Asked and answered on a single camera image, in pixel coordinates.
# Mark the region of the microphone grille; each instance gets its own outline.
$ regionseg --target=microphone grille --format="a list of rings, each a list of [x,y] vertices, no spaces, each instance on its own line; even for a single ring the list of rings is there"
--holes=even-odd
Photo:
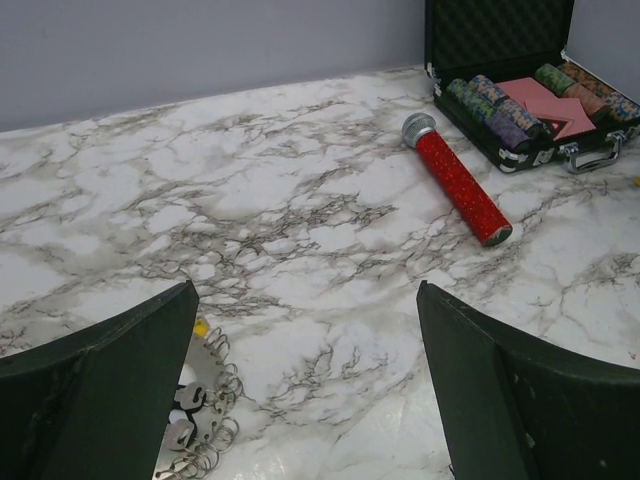
[[[414,113],[404,121],[402,139],[411,148],[415,148],[418,140],[430,132],[435,132],[436,121],[426,113]]]

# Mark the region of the poker chip case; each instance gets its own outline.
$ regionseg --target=poker chip case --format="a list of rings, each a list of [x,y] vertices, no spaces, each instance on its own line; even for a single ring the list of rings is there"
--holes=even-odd
[[[447,91],[456,79],[469,82],[481,74],[505,82],[534,77],[547,63],[570,62],[565,46],[573,7],[573,0],[426,0],[425,68],[435,81],[435,104],[504,173],[550,162],[565,162],[572,173],[595,170],[614,163],[640,133],[640,118],[607,117],[595,130],[558,140],[543,136],[516,153]]]

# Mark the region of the white wall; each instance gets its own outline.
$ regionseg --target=white wall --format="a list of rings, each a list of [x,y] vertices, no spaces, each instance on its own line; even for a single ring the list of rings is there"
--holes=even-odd
[[[2,0],[0,131],[420,63],[424,0]]]
[[[576,0],[567,54],[640,102],[640,0]]]

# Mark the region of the marble surface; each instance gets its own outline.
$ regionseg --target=marble surface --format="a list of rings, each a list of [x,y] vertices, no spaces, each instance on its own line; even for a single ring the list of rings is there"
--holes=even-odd
[[[431,113],[514,224],[485,250],[400,139]],[[210,478],[448,480],[415,294],[640,368],[640,142],[507,176],[420,69],[0,135],[0,355],[187,277],[231,340],[242,433]]]

